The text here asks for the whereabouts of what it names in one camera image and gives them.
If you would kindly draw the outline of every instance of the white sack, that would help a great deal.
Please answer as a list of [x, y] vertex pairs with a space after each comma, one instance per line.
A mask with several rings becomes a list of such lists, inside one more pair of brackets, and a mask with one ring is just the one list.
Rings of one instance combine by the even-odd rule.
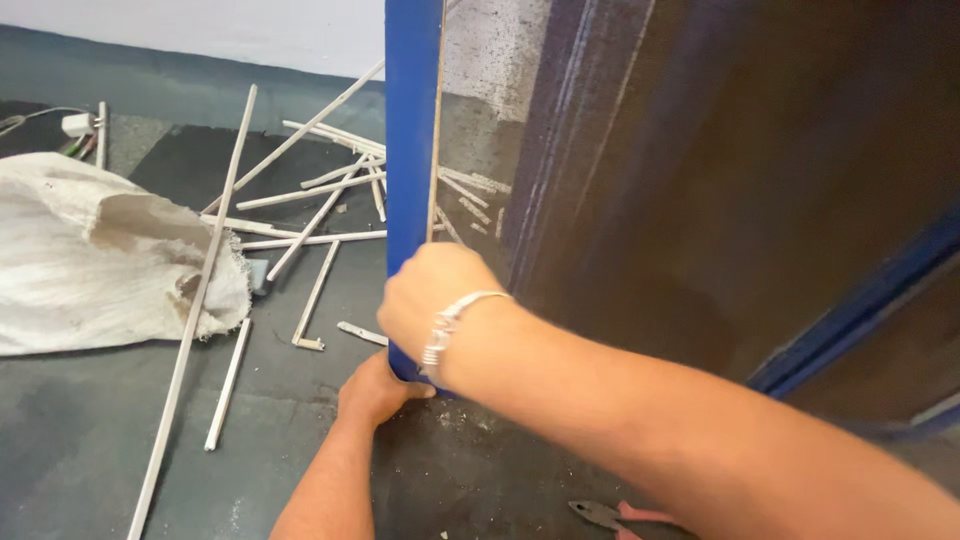
[[[190, 209], [60, 154], [0, 160], [0, 355], [181, 339], [213, 227]], [[225, 232], [197, 336], [250, 310]]]

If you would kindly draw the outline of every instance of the white stick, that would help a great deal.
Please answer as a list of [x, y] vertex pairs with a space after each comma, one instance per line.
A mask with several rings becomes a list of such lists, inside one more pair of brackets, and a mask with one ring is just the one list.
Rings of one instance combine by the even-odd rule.
[[[303, 128], [303, 126], [305, 126], [306, 124], [301, 124], [299, 122], [292, 122], [290, 120], [284, 120], [283, 125], [287, 128], [298, 130]], [[319, 135], [321, 137], [328, 138], [332, 142], [335, 142], [337, 144], [340, 144], [352, 149], [353, 152], [358, 152], [358, 151], [364, 152], [366, 154], [372, 154], [377, 158], [387, 157], [387, 147], [380, 144], [379, 142], [374, 142], [372, 140], [363, 138], [359, 135], [353, 135], [342, 130], [337, 130], [336, 128], [331, 128], [324, 124], [321, 124], [320, 126], [311, 128], [310, 133], [313, 135]]]
[[[288, 127], [288, 128], [296, 128], [296, 129], [299, 129], [300, 126], [302, 126], [303, 124], [298, 124], [297, 122], [290, 122], [290, 121], [284, 120], [284, 121], [283, 121], [283, 125], [286, 126], [286, 127]], [[341, 130], [340, 128], [334, 128], [333, 126], [331, 126], [331, 125], [329, 125], [329, 124], [319, 123], [319, 124], [317, 124], [316, 126], [313, 127], [313, 131], [314, 131], [315, 133], [316, 133], [316, 132], [320, 132], [320, 133], [323, 133], [323, 134], [326, 134], [326, 135], [335, 136], [335, 137], [337, 137], [337, 138], [347, 139], [347, 140], [350, 140], [350, 141], [355, 142], [355, 143], [357, 143], [357, 144], [362, 144], [362, 145], [364, 145], [364, 146], [371, 146], [372, 148], [378, 148], [379, 150], [381, 150], [381, 151], [383, 151], [383, 152], [386, 152], [386, 151], [387, 151], [387, 146], [384, 145], [384, 144], [381, 144], [381, 143], [379, 143], [379, 142], [377, 142], [377, 141], [375, 141], [375, 140], [372, 140], [372, 139], [369, 139], [369, 138], [366, 138], [366, 137], [362, 137], [362, 136], [357, 135], [357, 134], [352, 134], [351, 132], [347, 132], [347, 131]]]
[[347, 173], [356, 172], [357, 170], [359, 170], [359, 169], [361, 169], [361, 168], [369, 169], [369, 168], [372, 168], [372, 167], [375, 166], [375, 165], [382, 165], [382, 164], [384, 164], [384, 163], [386, 163], [386, 162], [387, 162], [387, 160], [385, 160], [385, 159], [383, 159], [383, 158], [381, 158], [381, 159], [379, 159], [379, 160], [373, 160], [373, 161], [371, 161], [371, 162], [369, 162], [369, 163], [361, 163], [360, 161], [357, 161], [357, 162], [354, 163], [353, 165], [347, 165], [346, 167], [340, 167], [339, 169], [337, 169], [337, 170], [335, 170], [335, 171], [330, 171], [330, 172], [324, 174], [323, 176], [321, 176], [320, 178], [315, 178], [315, 179], [313, 179], [313, 180], [308, 180], [308, 181], [306, 181], [306, 182], [301, 182], [301, 183], [300, 183], [300, 187], [306, 189], [307, 187], [313, 187], [314, 185], [324, 184], [324, 183], [326, 183], [326, 182], [329, 182], [329, 181], [337, 178], [338, 176], [344, 176], [344, 175], [347, 174]]
[[100, 102], [97, 110], [97, 168], [107, 169], [107, 103]]
[[[200, 219], [213, 225], [217, 222], [217, 216], [201, 214]], [[276, 236], [277, 238], [296, 238], [300, 236], [300, 233], [295, 233], [293, 231], [281, 231], [279, 229], [274, 229], [274, 226], [269, 223], [260, 223], [259, 221], [249, 221], [246, 219], [236, 219], [234, 217], [228, 217], [227, 221], [224, 222], [224, 227], [228, 229], [233, 229], [235, 231], [243, 231], [244, 233], [256, 233], [263, 234], [264, 236]]]
[[[357, 160], [356, 164], [357, 165], [362, 164], [369, 157], [370, 155], [364, 154], [363, 156], [360, 157], [359, 160]], [[357, 170], [359, 170], [359, 167], [348, 172], [347, 175], [344, 177], [344, 182], [349, 181], [350, 178], [354, 174], [356, 174]], [[267, 274], [268, 282], [272, 282], [273, 280], [276, 279], [276, 276], [280, 273], [280, 270], [283, 268], [283, 265], [286, 264], [288, 260], [290, 260], [290, 258], [294, 255], [294, 253], [297, 252], [300, 246], [303, 245], [303, 242], [308, 237], [310, 237], [310, 234], [313, 233], [313, 230], [316, 229], [318, 225], [320, 225], [321, 220], [323, 220], [326, 217], [326, 215], [330, 213], [330, 210], [333, 209], [333, 205], [336, 204], [337, 199], [340, 198], [340, 195], [343, 192], [344, 192], [344, 189], [341, 187], [340, 189], [337, 189], [333, 193], [330, 193], [330, 196], [327, 197], [324, 205], [320, 207], [320, 211], [318, 211], [316, 215], [313, 216], [313, 219], [310, 220], [310, 223], [306, 224], [306, 227], [303, 228], [303, 232], [300, 233], [300, 236], [297, 236], [297, 239], [294, 240], [294, 243], [291, 244], [289, 248], [287, 248], [287, 252], [283, 254], [283, 257], [281, 257], [280, 260], [276, 262], [273, 269], [271, 269], [270, 273]]]
[[440, 174], [447, 176], [450, 180], [459, 182], [461, 184], [471, 185], [477, 189], [483, 189], [484, 191], [489, 191], [490, 193], [495, 193], [497, 191], [502, 191], [504, 193], [510, 193], [511, 188], [501, 182], [491, 180], [485, 176], [478, 174], [466, 174], [460, 171], [455, 171], [449, 167], [444, 167], [441, 165]]
[[[383, 172], [383, 169], [374, 167], [373, 172]], [[370, 183], [370, 187], [373, 190], [373, 204], [376, 206], [376, 213], [380, 215], [380, 223], [386, 223], [387, 213], [383, 209], [383, 195], [380, 194], [380, 182], [374, 180]]]
[[464, 244], [463, 238], [461, 238], [460, 235], [457, 234], [457, 230], [453, 228], [453, 224], [450, 223], [450, 219], [446, 217], [446, 212], [444, 212], [444, 209], [437, 206], [436, 212], [437, 212], [437, 217], [440, 218], [440, 222], [444, 224], [444, 229], [446, 229], [446, 231], [450, 233], [450, 237], [453, 238], [453, 241], [457, 242], [460, 245], [466, 245]]
[[506, 208], [502, 208], [496, 213], [496, 233], [494, 236], [496, 236], [497, 240], [500, 239], [500, 232], [503, 230], [503, 210], [505, 209]]
[[471, 214], [477, 216], [484, 225], [490, 225], [491, 219], [487, 217], [487, 214], [483, 213], [483, 210], [475, 207], [472, 202], [470, 202], [467, 197], [460, 198], [460, 204], [464, 206], [465, 209], [468, 209]]
[[[323, 236], [310, 236], [304, 242], [304, 246], [313, 246], [316, 244], [329, 244], [330, 242], [347, 242], [352, 240], [370, 240], [373, 238], [386, 238], [386, 231], [369, 231], [366, 233], [340, 233], [324, 234]], [[296, 242], [295, 238], [284, 238], [282, 240], [261, 240], [259, 242], [246, 242], [240, 244], [243, 251], [253, 250], [272, 250], [275, 248], [290, 247]]]
[[[237, 189], [240, 189], [244, 185], [247, 185], [247, 182], [252, 180], [254, 176], [260, 174], [260, 171], [267, 168], [267, 166], [270, 165], [270, 163], [273, 163], [277, 158], [279, 158], [280, 155], [286, 152], [288, 148], [293, 146], [295, 142], [302, 139], [303, 136], [306, 135], [308, 131], [310, 131], [310, 128], [319, 124], [321, 120], [323, 120], [328, 114], [333, 112], [334, 109], [339, 107], [340, 104], [345, 102], [347, 98], [349, 98], [351, 95], [353, 95], [354, 92], [359, 90], [361, 86], [365, 85], [367, 81], [369, 81], [374, 75], [376, 75], [381, 69], [383, 69], [383, 65], [384, 65], [383, 60], [377, 62], [376, 65], [372, 67], [370, 71], [365, 73], [363, 77], [357, 79], [356, 83], [353, 83], [352, 85], [350, 85], [349, 88], [344, 90], [344, 93], [337, 96], [337, 99], [333, 100], [333, 102], [331, 102], [330, 105], [327, 105], [326, 107], [324, 107], [323, 110], [318, 112], [316, 116], [311, 118], [310, 121], [306, 123], [305, 126], [298, 129], [296, 133], [294, 133], [293, 135], [290, 135], [290, 137], [287, 138], [287, 140], [283, 141], [283, 144], [276, 147], [276, 150], [271, 152], [270, 156], [267, 156], [266, 158], [264, 158], [264, 160], [261, 161], [256, 167], [251, 169], [249, 173], [245, 174], [243, 178], [237, 181], [236, 185], [233, 187], [233, 190], [236, 191]], [[210, 203], [210, 205], [207, 206], [204, 209], [204, 211], [201, 213], [212, 212], [213, 209], [217, 208], [218, 204], [220, 204], [220, 199], [217, 199], [216, 201], [213, 201], [212, 203]]]
[[330, 191], [343, 189], [344, 187], [360, 185], [364, 182], [370, 182], [385, 176], [387, 176], [387, 173], [369, 174], [367, 176], [342, 180], [334, 184], [318, 185], [317, 187], [307, 189], [306, 191], [294, 191], [293, 193], [284, 193], [282, 195], [274, 195], [273, 197], [264, 197], [263, 199], [253, 199], [252, 201], [247, 201], [245, 203], [237, 203], [236, 206], [238, 210], [249, 210], [259, 207], [266, 207], [269, 205], [278, 205], [280, 203], [289, 203], [290, 201], [297, 201], [298, 199], [306, 199], [307, 197], [322, 195], [324, 193], [329, 193]]
[[454, 191], [460, 193], [460, 194], [463, 195], [464, 197], [467, 197], [468, 199], [470, 199], [470, 200], [473, 201], [474, 203], [480, 205], [481, 207], [483, 207], [483, 208], [488, 208], [488, 207], [490, 206], [489, 204], [487, 204], [487, 201], [484, 201], [484, 200], [481, 199], [480, 197], [477, 197], [476, 195], [474, 195], [474, 194], [470, 193], [469, 191], [465, 190], [461, 185], [457, 184], [456, 182], [453, 182], [452, 180], [450, 180], [450, 179], [447, 178], [446, 176], [444, 176], [444, 175], [437, 175], [437, 178], [439, 178], [439, 179], [441, 180], [441, 182], [443, 182], [444, 184], [447, 184], [447, 185], [449, 185], [450, 187], [452, 187], [452, 188], [454, 189]]
[[240, 325], [240, 333], [237, 334], [237, 344], [233, 347], [233, 358], [230, 359], [230, 367], [227, 369], [227, 378], [224, 379], [224, 387], [220, 390], [220, 401], [217, 402], [217, 410], [213, 412], [213, 422], [210, 423], [210, 431], [206, 434], [206, 443], [204, 450], [210, 452], [217, 449], [217, 440], [220, 439], [220, 429], [224, 426], [224, 417], [227, 415], [227, 405], [230, 403], [230, 394], [233, 393], [233, 383], [237, 379], [237, 368], [240, 366], [240, 357], [243, 356], [244, 347], [247, 346], [247, 336], [250, 334], [250, 318], [243, 320]]
[[374, 331], [364, 330], [358, 326], [348, 323], [347, 321], [340, 321], [339, 323], [337, 323], [337, 328], [347, 333], [352, 333], [353, 335], [361, 339], [372, 341], [377, 345], [382, 345], [384, 347], [386, 347], [387, 345], [390, 345], [390, 340], [387, 339], [385, 335], [380, 335], [379, 333], [376, 333]]
[[143, 525], [147, 521], [150, 500], [154, 497], [156, 477], [160, 472], [160, 463], [163, 461], [163, 454], [167, 448], [167, 437], [170, 436], [170, 426], [173, 424], [174, 413], [177, 410], [177, 398], [180, 395], [180, 386], [183, 384], [186, 360], [190, 356], [190, 346], [193, 344], [194, 332], [197, 330], [197, 320], [200, 318], [200, 311], [204, 305], [204, 295], [206, 294], [206, 286], [210, 283], [213, 261], [216, 260], [217, 253], [220, 251], [220, 238], [224, 232], [224, 222], [227, 220], [227, 206], [230, 202], [230, 195], [233, 193], [233, 183], [237, 177], [237, 164], [240, 162], [240, 153], [243, 151], [243, 143], [247, 138], [247, 129], [250, 127], [250, 117], [253, 113], [253, 101], [255, 99], [256, 85], [251, 85], [250, 95], [247, 97], [247, 107], [243, 112], [243, 120], [240, 122], [236, 143], [233, 145], [233, 155], [230, 156], [227, 181], [224, 185], [223, 204], [220, 205], [220, 211], [217, 213], [217, 223], [213, 227], [213, 236], [210, 238], [210, 245], [206, 250], [204, 268], [200, 274], [200, 284], [197, 285], [197, 293], [193, 299], [193, 304], [190, 306], [186, 324], [183, 325], [183, 339], [180, 341], [180, 350], [177, 352], [174, 375], [170, 380], [167, 401], [163, 405], [160, 427], [156, 431], [154, 449], [150, 454], [150, 463], [147, 464], [147, 475], [143, 479], [143, 487], [140, 489], [140, 498], [136, 502], [136, 510], [133, 511], [133, 521], [130, 525], [130, 532], [127, 534], [127, 540], [139, 540], [143, 533]]
[[317, 281], [313, 284], [313, 290], [310, 291], [310, 296], [306, 300], [306, 307], [303, 309], [303, 315], [300, 316], [300, 322], [297, 323], [297, 330], [294, 332], [293, 343], [298, 347], [306, 347], [316, 351], [322, 351], [324, 349], [324, 343], [320, 339], [316, 341], [303, 339], [303, 333], [306, 331], [306, 324], [310, 322], [313, 307], [317, 304], [317, 299], [320, 298], [320, 291], [324, 288], [326, 274], [330, 271], [330, 265], [333, 264], [333, 258], [336, 257], [338, 248], [340, 248], [340, 240], [334, 240], [334, 242], [330, 244], [330, 251], [326, 252], [324, 266], [321, 267]]

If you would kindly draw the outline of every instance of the pliers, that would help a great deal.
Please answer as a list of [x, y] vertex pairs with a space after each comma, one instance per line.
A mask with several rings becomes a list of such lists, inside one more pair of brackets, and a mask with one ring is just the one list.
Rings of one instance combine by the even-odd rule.
[[633, 531], [620, 525], [620, 521], [658, 522], [668, 523], [676, 527], [680, 526], [677, 520], [669, 514], [653, 510], [639, 510], [627, 504], [626, 501], [620, 501], [616, 510], [594, 501], [570, 501], [567, 504], [584, 519], [600, 527], [611, 528], [616, 531], [616, 540], [643, 540]]

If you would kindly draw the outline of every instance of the wire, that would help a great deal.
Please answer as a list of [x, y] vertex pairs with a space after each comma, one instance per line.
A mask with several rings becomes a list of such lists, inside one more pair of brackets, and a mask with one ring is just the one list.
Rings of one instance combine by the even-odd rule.
[[84, 144], [85, 139], [86, 139], [86, 134], [78, 136], [76, 139], [74, 139], [73, 142], [69, 144], [69, 146], [67, 146], [62, 151], [60, 151], [60, 153], [67, 156], [68, 158], [73, 158], [74, 156], [77, 155], [77, 152], [80, 151], [80, 146]]
[[93, 150], [94, 146], [97, 146], [99, 142], [97, 141], [97, 134], [90, 136], [90, 140], [86, 142], [86, 146], [83, 150], [80, 151], [80, 155], [77, 156], [77, 159], [80, 161], [86, 161], [86, 157], [90, 155], [90, 151]]
[[0, 136], [6, 135], [9, 132], [19, 128], [27, 122], [27, 120], [46, 114], [48, 112], [53, 112], [55, 110], [72, 110], [73, 112], [90, 112], [89, 110], [77, 109], [75, 107], [52, 107], [50, 109], [38, 110], [37, 112], [31, 112], [30, 114], [15, 114], [0, 120]]

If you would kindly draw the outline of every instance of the hand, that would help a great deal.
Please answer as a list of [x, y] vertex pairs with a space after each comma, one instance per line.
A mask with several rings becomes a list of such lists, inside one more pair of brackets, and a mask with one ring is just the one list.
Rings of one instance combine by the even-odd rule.
[[371, 430], [383, 424], [412, 398], [432, 398], [437, 389], [396, 378], [387, 350], [367, 358], [340, 389], [337, 419], [358, 422]]
[[420, 361], [437, 312], [478, 290], [503, 287], [476, 252], [448, 242], [423, 244], [387, 280], [376, 319], [404, 353]]

